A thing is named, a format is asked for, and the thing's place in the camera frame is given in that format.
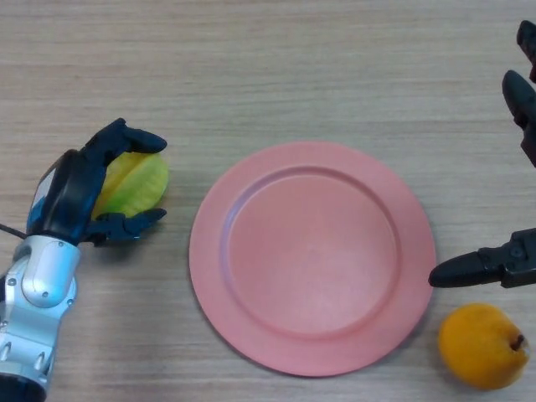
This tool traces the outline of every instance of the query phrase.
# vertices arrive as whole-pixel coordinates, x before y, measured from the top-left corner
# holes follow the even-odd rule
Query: pear
[[[442,323],[438,346],[450,371],[476,389],[502,389],[516,382],[530,358],[528,341],[499,308],[468,304]]]

